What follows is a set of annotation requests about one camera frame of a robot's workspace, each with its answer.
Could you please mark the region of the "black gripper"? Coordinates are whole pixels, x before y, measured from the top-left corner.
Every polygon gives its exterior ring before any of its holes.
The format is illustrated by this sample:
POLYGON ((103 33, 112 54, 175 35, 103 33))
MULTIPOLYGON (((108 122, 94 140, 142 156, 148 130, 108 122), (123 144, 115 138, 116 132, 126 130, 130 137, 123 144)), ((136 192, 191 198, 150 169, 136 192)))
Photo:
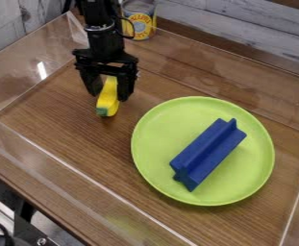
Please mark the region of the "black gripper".
POLYGON ((138 58, 124 51, 126 36, 118 27, 86 27, 88 47, 75 49, 76 69, 87 92, 98 96, 103 89, 100 75, 116 76, 116 97, 128 100, 138 79, 138 58))

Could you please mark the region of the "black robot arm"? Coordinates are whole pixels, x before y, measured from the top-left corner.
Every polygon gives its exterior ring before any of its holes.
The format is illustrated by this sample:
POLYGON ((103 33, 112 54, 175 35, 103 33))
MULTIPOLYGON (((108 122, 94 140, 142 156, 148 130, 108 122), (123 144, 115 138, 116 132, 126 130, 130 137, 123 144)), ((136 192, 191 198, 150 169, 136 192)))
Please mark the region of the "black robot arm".
POLYGON ((128 100, 138 79, 139 59, 124 51, 122 20, 118 0, 79 0, 84 17, 88 47, 75 49, 75 66, 84 87, 92 96, 103 90, 102 75, 116 77, 116 99, 128 100))

